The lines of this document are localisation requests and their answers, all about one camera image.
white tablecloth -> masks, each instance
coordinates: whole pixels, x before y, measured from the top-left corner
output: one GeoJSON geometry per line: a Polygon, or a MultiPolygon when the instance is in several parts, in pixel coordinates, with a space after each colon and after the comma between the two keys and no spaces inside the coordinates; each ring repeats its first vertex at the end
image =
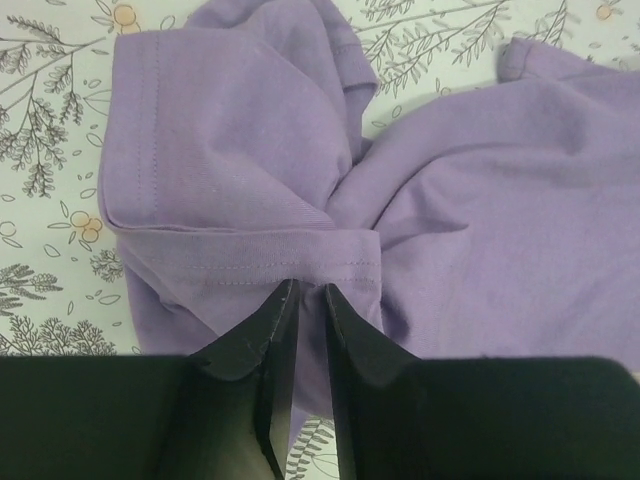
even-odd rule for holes
{"type": "MultiPolygon", "coordinates": [[[[0,2],[0,354],[140,353],[114,237],[96,205],[113,42],[177,28],[201,3],[0,2]]],[[[380,77],[368,136],[436,96],[493,83],[513,35],[640,67],[637,0],[337,3],[380,77]]],[[[329,422],[305,427],[289,469],[292,479],[338,478],[329,422]]]]}

purple cloth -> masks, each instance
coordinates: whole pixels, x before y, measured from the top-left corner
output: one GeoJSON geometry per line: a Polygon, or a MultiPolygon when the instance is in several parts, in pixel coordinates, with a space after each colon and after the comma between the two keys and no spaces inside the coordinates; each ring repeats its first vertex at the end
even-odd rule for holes
{"type": "Polygon", "coordinates": [[[329,282],[421,357],[640,369],[640,74],[513,40],[499,75],[364,154],[375,77],[328,0],[120,37],[100,206],[144,351],[193,352],[296,278],[306,412],[331,414],[329,282]]]}

botanical print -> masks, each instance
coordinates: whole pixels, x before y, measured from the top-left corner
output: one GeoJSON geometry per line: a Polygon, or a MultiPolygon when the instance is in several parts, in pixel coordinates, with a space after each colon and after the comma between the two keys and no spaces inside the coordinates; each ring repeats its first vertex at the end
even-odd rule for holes
{"type": "MultiPolygon", "coordinates": [[[[0,1],[0,355],[142,353],[96,202],[113,42],[180,27],[204,1],[0,1]]],[[[494,83],[513,35],[640,67],[635,0],[334,1],[379,78],[367,135],[436,97],[494,83]]],[[[311,419],[287,478],[338,478],[334,436],[331,422],[311,419]]]]}

crumpled cloth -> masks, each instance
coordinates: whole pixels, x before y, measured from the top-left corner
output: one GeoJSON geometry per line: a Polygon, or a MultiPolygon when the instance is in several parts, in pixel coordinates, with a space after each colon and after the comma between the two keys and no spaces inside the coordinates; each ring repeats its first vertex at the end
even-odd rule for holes
{"type": "Polygon", "coordinates": [[[194,352],[295,278],[303,412],[331,415],[330,282],[420,357],[640,369],[640,74],[522,39],[498,71],[370,144],[376,79],[328,0],[120,37],[99,196],[143,350],[194,352]]]}

patterned surface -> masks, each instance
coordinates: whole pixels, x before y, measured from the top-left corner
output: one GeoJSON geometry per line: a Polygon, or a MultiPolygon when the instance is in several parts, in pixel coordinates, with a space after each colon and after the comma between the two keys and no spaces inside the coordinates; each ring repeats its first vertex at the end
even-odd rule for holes
{"type": "MultiPolygon", "coordinates": [[[[139,354],[122,265],[96,206],[119,34],[181,25],[203,0],[3,0],[0,18],[0,354],[139,354]]],[[[513,35],[640,68],[636,0],[338,0],[378,72],[374,136],[439,95],[494,81],[513,35]]],[[[291,479],[338,478],[312,420],[291,479]]]]}

